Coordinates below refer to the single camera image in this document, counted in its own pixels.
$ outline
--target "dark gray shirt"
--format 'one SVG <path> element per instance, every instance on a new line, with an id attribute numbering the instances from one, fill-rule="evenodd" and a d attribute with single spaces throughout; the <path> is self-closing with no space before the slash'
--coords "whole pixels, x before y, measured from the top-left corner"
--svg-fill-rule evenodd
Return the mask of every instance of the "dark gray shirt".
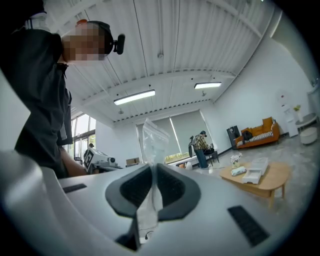
<path id="1" fill-rule="evenodd" d="M 0 67 L 31 112 L 15 149 L 65 178 L 58 146 L 72 143 L 71 95 L 64 77 L 67 65 L 57 63 L 63 51 L 61 38 L 40 29 L 24 29 L 3 42 Z"/>

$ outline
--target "black speaker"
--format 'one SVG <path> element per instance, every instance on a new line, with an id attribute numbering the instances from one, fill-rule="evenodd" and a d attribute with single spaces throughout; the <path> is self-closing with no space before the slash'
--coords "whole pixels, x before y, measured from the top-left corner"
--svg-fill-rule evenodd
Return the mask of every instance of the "black speaker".
<path id="1" fill-rule="evenodd" d="M 237 149 L 237 145 L 236 145 L 236 138 L 238 138 L 240 136 L 239 130 L 237 126 L 232 126 L 228 129 L 226 129 L 230 142 L 231 142 L 231 147 L 233 150 Z"/>

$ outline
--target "round wooden table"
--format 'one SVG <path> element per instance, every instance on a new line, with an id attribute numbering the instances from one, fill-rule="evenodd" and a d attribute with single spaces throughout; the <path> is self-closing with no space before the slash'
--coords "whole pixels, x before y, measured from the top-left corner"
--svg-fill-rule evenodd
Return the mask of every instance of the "round wooden table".
<path id="1" fill-rule="evenodd" d="M 251 162 L 241 163 L 246 169 L 250 168 Z M 282 198 L 285 198 L 285 185 L 289 178 L 291 167 L 285 162 L 270 162 L 258 184 L 242 183 L 245 173 L 237 176 L 231 175 L 232 166 L 224 168 L 220 172 L 223 180 L 231 182 L 239 189 L 250 192 L 260 197 L 269 198 L 269 208 L 272 208 L 275 199 L 275 190 L 282 188 Z"/>

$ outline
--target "person's hand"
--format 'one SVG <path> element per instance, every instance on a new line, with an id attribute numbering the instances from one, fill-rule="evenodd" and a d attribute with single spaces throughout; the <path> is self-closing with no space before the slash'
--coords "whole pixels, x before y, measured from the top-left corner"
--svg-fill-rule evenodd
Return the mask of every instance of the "person's hand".
<path id="1" fill-rule="evenodd" d="M 68 171 L 69 177 L 87 175 L 86 169 L 81 164 L 78 164 L 73 160 L 63 147 L 59 147 L 59 149 L 61 152 L 61 159 Z"/>

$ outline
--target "orange sofa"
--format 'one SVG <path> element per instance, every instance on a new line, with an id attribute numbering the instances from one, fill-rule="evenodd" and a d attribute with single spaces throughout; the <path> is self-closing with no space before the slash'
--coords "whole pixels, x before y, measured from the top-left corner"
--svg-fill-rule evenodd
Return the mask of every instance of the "orange sofa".
<path id="1" fill-rule="evenodd" d="M 243 149 L 278 141 L 280 136 L 278 123 L 273 123 L 272 117 L 262 119 L 262 123 L 260 126 L 241 130 L 241 134 L 243 134 L 244 131 L 249 131 L 253 137 L 246 141 L 245 144 L 243 144 L 244 138 L 242 136 L 236 138 L 236 148 Z"/>

